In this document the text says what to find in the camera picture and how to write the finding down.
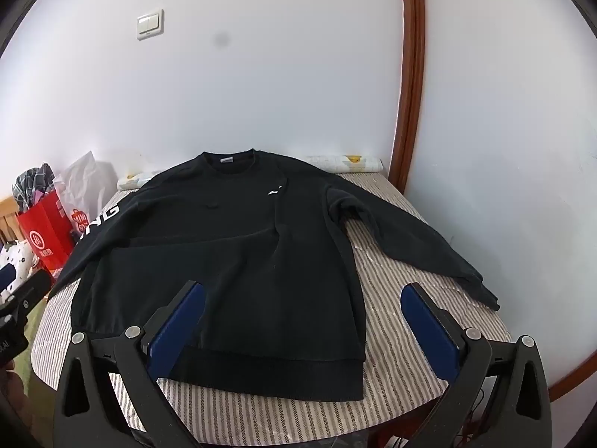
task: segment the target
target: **sweatshirt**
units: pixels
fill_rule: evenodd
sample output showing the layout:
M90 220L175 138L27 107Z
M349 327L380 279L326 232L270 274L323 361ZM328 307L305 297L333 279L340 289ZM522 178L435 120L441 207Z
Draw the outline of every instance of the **sweatshirt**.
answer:
M143 326L189 281L204 312L170 379L311 401L363 398L366 315L343 218L389 257L454 278L498 309L481 275L429 225L302 161L249 150L203 153L93 221L51 296L81 281L73 332Z

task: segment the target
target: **red shopping bag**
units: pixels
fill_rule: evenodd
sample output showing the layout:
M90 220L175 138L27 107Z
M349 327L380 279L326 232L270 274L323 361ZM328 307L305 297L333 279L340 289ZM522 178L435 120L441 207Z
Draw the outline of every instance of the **red shopping bag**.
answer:
M18 215L17 220L34 253L50 271L65 265L75 245L71 221L55 190Z

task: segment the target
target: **blue gripper pad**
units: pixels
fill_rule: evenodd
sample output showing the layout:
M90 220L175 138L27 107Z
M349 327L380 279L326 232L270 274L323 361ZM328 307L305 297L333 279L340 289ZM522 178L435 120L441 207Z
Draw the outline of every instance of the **blue gripper pad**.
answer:
M400 302L402 314L435 375L452 382L460 371L458 348L412 286L404 287Z
M149 346L147 372L153 380L167 377L205 309L205 289L189 290Z
M10 285L15 278L17 277L17 270L14 269L12 264L7 264L2 269L0 269L0 292L2 290L6 290L8 285Z

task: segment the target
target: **round metal pivot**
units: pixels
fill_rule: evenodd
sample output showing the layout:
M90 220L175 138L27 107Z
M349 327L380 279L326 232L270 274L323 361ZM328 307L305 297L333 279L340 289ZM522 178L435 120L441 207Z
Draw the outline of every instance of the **round metal pivot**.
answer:
M85 334L83 332L77 332L73 335L72 342L73 343L81 343L85 338Z
M533 337L529 337L528 335L524 335L524 337L522 338L522 342L527 347L535 346L535 340L533 339Z
M140 333L141 333L141 329L138 326L133 325L132 327L129 327L126 329L126 331L124 332L124 335L126 335L126 337L129 339L133 339Z
M477 329L466 329L466 336L471 340L479 340L481 338L481 332Z

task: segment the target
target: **light switch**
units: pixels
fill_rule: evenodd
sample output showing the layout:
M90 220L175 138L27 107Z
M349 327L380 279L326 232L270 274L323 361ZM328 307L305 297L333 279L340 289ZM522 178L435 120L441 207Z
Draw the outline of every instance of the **light switch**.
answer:
M163 10L148 13L137 18L137 39L153 37L163 33Z

